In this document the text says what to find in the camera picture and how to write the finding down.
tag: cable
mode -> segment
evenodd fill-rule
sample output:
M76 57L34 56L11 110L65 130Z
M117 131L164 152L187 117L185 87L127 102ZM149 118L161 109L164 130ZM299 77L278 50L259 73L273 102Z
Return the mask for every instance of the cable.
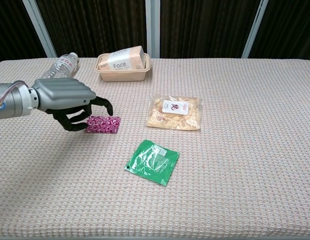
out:
M1 104L3 104L4 100L6 99L6 97L8 96L9 93L12 92L13 89L15 89L16 87L18 87L19 85L25 85L26 87L28 87L28 85L24 82L24 81L15 81L14 83L12 83L10 85L10 87L0 96L0 106Z

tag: plastic water bottle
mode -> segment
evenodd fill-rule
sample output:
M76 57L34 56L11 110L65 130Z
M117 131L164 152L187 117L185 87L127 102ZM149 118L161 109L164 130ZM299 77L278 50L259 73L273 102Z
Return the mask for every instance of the plastic water bottle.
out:
M41 76L41 78L69 78L72 72L76 69L78 61L78 55L74 52L62 55L58 58L57 62Z

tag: green plastic packet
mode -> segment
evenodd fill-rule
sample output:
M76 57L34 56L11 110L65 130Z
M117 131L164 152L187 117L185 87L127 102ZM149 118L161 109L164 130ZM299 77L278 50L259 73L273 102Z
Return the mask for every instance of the green plastic packet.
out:
M179 153L144 140L125 166L125 170L167 186Z

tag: robotic hand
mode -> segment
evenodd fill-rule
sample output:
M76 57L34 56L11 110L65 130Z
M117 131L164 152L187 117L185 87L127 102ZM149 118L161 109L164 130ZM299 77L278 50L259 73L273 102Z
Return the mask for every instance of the robotic hand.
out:
M23 81L0 84L0 119L29 115L33 109L52 114L65 130L80 131L88 125L82 121L92 114L91 105L104 106L113 115L111 103L96 96L91 89L74 78L37 79L28 88ZM67 115L83 110L77 116Z

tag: beige tablecloth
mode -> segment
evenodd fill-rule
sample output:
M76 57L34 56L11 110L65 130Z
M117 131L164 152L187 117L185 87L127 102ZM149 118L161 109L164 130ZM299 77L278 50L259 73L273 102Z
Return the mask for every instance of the beige tablecloth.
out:
M0 83L54 61L1 62ZM310 61L153 59L143 82L102 82L95 61L75 78L111 101L117 134L0 120L0 236L310 236ZM201 131L145 127L156 94L201 97ZM144 139L180 152L167 187L124 170Z

